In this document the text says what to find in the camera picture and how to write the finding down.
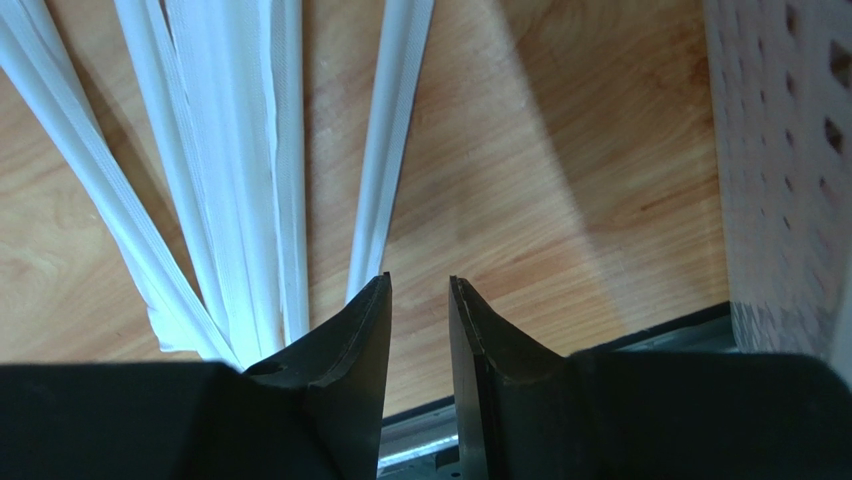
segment white pegboard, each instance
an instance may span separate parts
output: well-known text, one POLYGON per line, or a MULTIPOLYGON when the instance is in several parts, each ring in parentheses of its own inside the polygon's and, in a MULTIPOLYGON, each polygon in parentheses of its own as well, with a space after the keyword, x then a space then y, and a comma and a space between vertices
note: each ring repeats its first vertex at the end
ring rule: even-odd
POLYGON ((852 245, 852 1, 704 10, 737 343, 827 357, 852 245))

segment wood grain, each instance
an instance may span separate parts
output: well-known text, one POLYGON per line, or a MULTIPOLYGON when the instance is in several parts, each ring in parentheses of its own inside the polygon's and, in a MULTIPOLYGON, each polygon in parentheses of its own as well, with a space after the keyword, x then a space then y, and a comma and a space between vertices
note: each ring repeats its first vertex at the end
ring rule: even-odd
MULTIPOLYGON (((99 121, 185 271, 107 0, 55 2, 99 121)), ((314 325, 343 302, 382 2, 305 2, 314 325)), ((438 0, 384 268, 385 411, 451 394, 449 275, 560 353, 728 298, 698 0, 438 0)), ((0 83, 0 359, 165 355, 73 174, 0 83)))

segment black machine part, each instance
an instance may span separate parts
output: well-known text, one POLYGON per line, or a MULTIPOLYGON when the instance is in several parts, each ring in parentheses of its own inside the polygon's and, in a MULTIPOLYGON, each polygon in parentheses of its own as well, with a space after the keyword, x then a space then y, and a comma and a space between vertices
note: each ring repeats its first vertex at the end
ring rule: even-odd
POLYGON ((794 355, 563 358, 450 282, 461 477, 852 478, 852 396, 794 355))
POLYGON ((0 368, 0 478, 376 478, 391 283, 244 374, 217 363, 0 368))

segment white fabric strip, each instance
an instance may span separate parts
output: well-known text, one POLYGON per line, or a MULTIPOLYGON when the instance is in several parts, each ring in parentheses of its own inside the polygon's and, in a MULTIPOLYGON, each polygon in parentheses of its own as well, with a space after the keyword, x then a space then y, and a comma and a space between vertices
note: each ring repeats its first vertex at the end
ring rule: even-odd
POLYGON ((248 365, 283 348, 268 115, 263 81, 271 3, 169 2, 178 63, 199 132, 213 257, 231 344, 248 365))
POLYGON ((201 187, 193 182, 187 160, 191 156, 199 163, 196 136, 162 9, 158 0, 117 0, 115 6, 204 303, 219 329, 227 332, 228 317, 205 232, 204 195, 195 191, 201 187))
POLYGON ((109 152, 42 0, 0 2, 0 66, 91 196, 152 311, 158 334, 205 359, 236 356, 181 273, 109 152), (163 324, 177 324, 180 329, 163 324), (178 335, 183 331, 186 337, 178 335))
POLYGON ((272 73, 274 115, 270 145, 278 236, 278 272, 284 343, 310 331, 308 312, 308 240, 305 218, 305 123, 302 92, 302 2, 271 4, 270 51, 264 71, 272 73))
POLYGON ((434 0, 386 0, 346 301, 382 266, 434 0))

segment square hole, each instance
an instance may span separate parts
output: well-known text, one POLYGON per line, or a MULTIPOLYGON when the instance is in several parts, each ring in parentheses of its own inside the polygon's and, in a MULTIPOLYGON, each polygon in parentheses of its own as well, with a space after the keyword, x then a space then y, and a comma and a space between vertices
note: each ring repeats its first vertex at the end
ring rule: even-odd
POLYGON ((852 56, 839 43, 831 41, 831 51, 829 53, 829 62, 831 65, 831 75, 843 85, 843 88, 849 88, 850 65, 852 65, 852 56))
POLYGON ((799 31, 799 14, 791 5, 787 5, 787 32, 790 36, 796 38, 799 31))
POLYGON ((827 117, 825 119, 825 139, 835 152, 839 155, 843 154, 843 132, 827 117))

